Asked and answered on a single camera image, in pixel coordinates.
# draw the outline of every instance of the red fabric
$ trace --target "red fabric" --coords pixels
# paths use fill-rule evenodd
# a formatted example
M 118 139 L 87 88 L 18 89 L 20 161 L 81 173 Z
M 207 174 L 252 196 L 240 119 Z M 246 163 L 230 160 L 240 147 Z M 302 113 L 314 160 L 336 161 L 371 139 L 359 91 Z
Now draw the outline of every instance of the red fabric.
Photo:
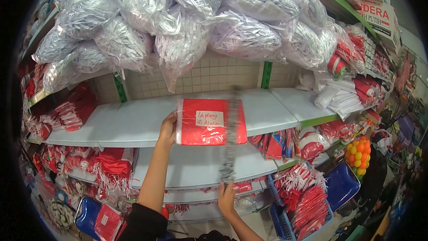
M 75 87 L 67 100 L 55 108 L 59 113 L 61 125 L 66 131 L 80 129 L 97 107 L 97 99 L 89 90 L 88 83 L 80 83 Z
M 235 189 L 236 193 L 243 193 L 251 191 L 253 186 L 251 185 L 251 181 L 243 181 L 233 184 L 233 189 Z
M 373 111 L 373 109 L 367 109 L 366 112 L 376 118 L 378 121 L 381 120 L 381 116 L 377 112 Z
M 34 85 L 34 78 L 31 78 L 28 82 L 28 86 L 26 88 L 27 97 L 30 99 L 32 96 L 34 96 L 35 93 L 35 85 Z
M 103 204 L 95 221 L 94 230 L 102 240 L 114 241 L 122 223 L 123 218 L 120 212 L 107 204 Z
M 367 104 L 374 100 L 373 97 L 367 96 L 364 92 L 362 92 L 359 89 L 356 89 L 355 91 L 356 91 L 356 94 L 358 95 L 358 98 L 360 98 L 360 101 L 362 104 Z
M 101 164 L 101 169 L 106 175 L 119 175 L 129 179 L 135 150 L 135 148 L 104 148 L 104 151 L 101 151 L 99 155 L 95 157 L 95 163 Z M 126 158 L 131 156 L 131 161 L 122 160 L 124 153 Z
M 336 68 L 333 69 L 334 64 L 336 62 L 336 60 L 339 59 L 338 64 L 336 65 Z M 333 56 L 331 57 L 329 63 L 327 64 L 327 69 L 331 72 L 331 73 L 340 73 L 342 71 L 342 69 L 344 67 L 346 67 L 346 63 L 339 58 L 339 56 L 337 54 L 333 54 Z
M 258 146 L 264 134 L 248 137 L 248 142 L 254 146 Z
M 277 142 L 277 140 L 269 135 L 269 145 L 267 147 L 267 152 L 265 155 L 265 159 L 281 159 L 282 158 L 282 145 Z
M 300 148 L 300 157 L 307 160 L 314 159 L 322 151 L 324 151 L 324 145 L 320 142 L 310 142 L 305 147 Z
M 225 145 L 228 101 L 184 99 L 178 108 L 176 142 L 181 145 Z M 239 101 L 236 143 L 247 142 L 242 102 Z
M 356 78 L 352 78 L 352 82 L 355 84 L 356 90 L 360 90 L 369 97 L 373 96 L 373 90 L 370 90 L 371 87 L 367 83 Z
M 52 126 L 49 124 L 42 123 L 41 129 L 39 130 L 39 136 L 46 140 L 52 132 Z
M 34 84 L 35 84 L 35 92 L 43 89 L 43 76 L 45 75 L 46 69 L 49 66 L 47 64 L 35 64 L 34 68 Z
M 80 156 L 73 156 L 73 155 L 66 155 L 66 159 L 64 161 L 64 171 L 66 173 L 71 173 L 73 169 L 78 169 L 80 167 L 80 161 L 82 160 L 82 157 Z
M 83 171 L 93 174 L 94 164 L 95 164 L 95 158 L 93 156 L 89 156 L 87 158 L 82 158 L 82 160 L 80 161 L 80 168 Z

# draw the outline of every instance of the yellow plastic ball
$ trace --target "yellow plastic ball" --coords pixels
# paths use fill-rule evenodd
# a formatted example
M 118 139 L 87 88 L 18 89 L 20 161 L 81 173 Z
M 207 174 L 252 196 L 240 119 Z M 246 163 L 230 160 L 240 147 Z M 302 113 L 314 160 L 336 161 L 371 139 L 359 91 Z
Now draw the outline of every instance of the yellow plastic ball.
M 356 154 L 356 147 L 353 146 L 349 152 L 350 152 L 350 154 Z
M 357 153 L 355 154 L 355 159 L 356 159 L 356 160 L 361 160 L 361 157 L 362 157 L 362 153 L 357 152 Z
M 363 173 L 364 173 L 364 169 L 362 169 L 362 168 L 358 168 L 357 170 L 356 170 L 356 173 L 358 174 L 358 175 L 363 175 Z

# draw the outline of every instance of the white paper label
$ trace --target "white paper label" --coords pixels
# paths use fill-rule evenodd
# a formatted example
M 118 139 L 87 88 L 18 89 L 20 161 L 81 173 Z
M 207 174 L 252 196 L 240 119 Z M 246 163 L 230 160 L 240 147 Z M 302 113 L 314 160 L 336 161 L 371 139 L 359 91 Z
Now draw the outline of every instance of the white paper label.
M 223 112 L 196 111 L 196 126 L 224 127 Z
M 107 221 L 108 221 L 108 216 L 106 216 L 105 214 L 103 215 L 103 219 L 101 220 L 101 224 L 102 225 L 106 225 L 106 223 L 107 223 Z

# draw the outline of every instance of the orange plastic ball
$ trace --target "orange plastic ball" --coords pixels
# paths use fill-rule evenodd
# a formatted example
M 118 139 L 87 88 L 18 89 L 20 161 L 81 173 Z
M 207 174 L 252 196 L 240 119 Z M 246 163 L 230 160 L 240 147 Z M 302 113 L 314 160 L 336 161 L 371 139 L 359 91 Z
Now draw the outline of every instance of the orange plastic ball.
M 366 141 L 364 143 L 364 149 L 367 149 L 367 148 L 370 148 L 370 142 L 369 141 Z
M 367 162 L 366 161 L 361 161 L 360 168 L 366 169 L 367 168 Z
M 356 151 L 360 152 L 360 153 L 364 152 L 364 144 L 360 143 L 359 145 L 357 145 L 356 146 Z

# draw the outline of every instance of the store shelf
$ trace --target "store shelf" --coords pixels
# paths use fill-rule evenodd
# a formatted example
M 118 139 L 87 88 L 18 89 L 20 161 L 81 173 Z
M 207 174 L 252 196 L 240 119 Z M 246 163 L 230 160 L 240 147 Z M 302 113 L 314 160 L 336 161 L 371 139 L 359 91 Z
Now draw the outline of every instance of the store shelf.
M 104 68 L 104 69 L 100 69 L 99 71 L 97 71 L 95 73 L 82 73 L 82 74 L 76 76 L 75 78 L 73 78 L 70 81 L 70 84 L 71 85 L 77 84 L 77 83 L 80 83 L 82 81 L 85 81 L 85 80 L 88 80 L 88 79 L 91 79 L 91 78 L 94 78 L 94 77 L 99 77 L 99 76 L 107 75 L 107 74 L 110 74 L 110 73 L 113 73 L 113 72 L 114 71 L 111 70 L 111 69 Z
M 270 88 L 270 92 L 297 118 L 300 128 L 337 120 L 340 117 L 329 109 L 314 105 L 316 95 L 295 88 Z
M 72 173 L 68 174 L 70 177 L 75 178 L 80 181 L 85 181 L 96 185 L 95 176 L 89 174 L 88 172 L 83 172 L 81 169 L 74 169 Z
M 41 144 L 43 142 L 40 136 L 37 136 L 34 134 L 30 134 L 28 138 L 25 139 L 25 141 L 29 143 L 35 143 L 35 144 Z
M 49 30 L 55 25 L 55 16 L 58 13 L 59 11 L 57 8 L 54 8 L 51 13 L 49 13 L 45 21 L 39 26 L 33 37 L 30 39 L 27 49 L 22 54 L 22 58 L 25 58 L 35 52 L 42 38 L 45 37 L 47 32 L 49 32 Z
M 246 212 L 240 212 L 240 217 L 256 212 L 262 207 L 253 208 Z M 224 220 L 224 216 L 217 205 L 190 206 L 189 210 L 181 214 L 177 212 L 169 215 L 172 224 L 195 224 Z
M 110 126 L 103 130 L 100 146 L 154 147 L 163 119 L 177 109 L 179 99 L 228 97 L 227 91 L 218 91 L 128 101 L 120 106 L 110 119 Z M 243 90 L 242 103 L 248 136 L 299 125 L 297 119 L 268 90 Z
M 372 77 L 379 78 L 379 79 L 386 81 L 386 82 L 391 82 L 390 80 L 386 79 L 385 77 L 381 77 L 380 75 L 376 74 L 372 70 L 366 69 L 366 72 L 368 75 L 370 75 Z
M 185 190 L 217 186 L 224 146 L 173 145 L 169 154 L 165 187 Z M 140 148 L 134 165 L 132 187 L 140 188 L 147 173 L 153 148 Z M 273 161 L 265 161 L 251 144 L 237 145 L 235 182 L 247 181 L 277 170 Z
M 40 102 L 42 99 L 46 98 L 50 93 L 44 92 L 43 89 L 37 92 L 34 96 L 29 99 L 29 106 L 32 107 L 36 103 Z
M 251 191 L 242 192 L 235 194 L 235 197 L 242 195 L 249 195 L 252 193 L 261 193 L 263 188 L 258 181 L 251 183 L 253 189 Z M 218 190 L 211 192 L 203 192 L 199 189 L 191 190 L 169 190 L 163 197 L 163 203 L 165 204 L 196 204 L 203 202 L 212 202 L 218 200 Z
M 373 27 L 346 0 L 320 0 L 320 1 L 324 4 L 327 11 L 337 16 L 340 16 L 341 19 L 346 19 L 346 21 L 349 23 L 350 22 L 362 23 L 375 38 L 378 37 Z
M 297 163 L 299 163 L 299 159 L 298 158 L 289 159 L 285 163 L 284 163 L 284 161 L 282 161 L 282 159 L 275 159 L 273 161 L 275 162 L 276 167 L 278 168 L 278 171 L 291 168 L 292 166 L 294 166 Z
M 86 123 L 77 131 L 53 131 L 45 143 L 71 146 L 99 147 L 99 139 L 110 124 L 110 118 L 119 109 L 120 104 L 103 104 L 89 116 Z

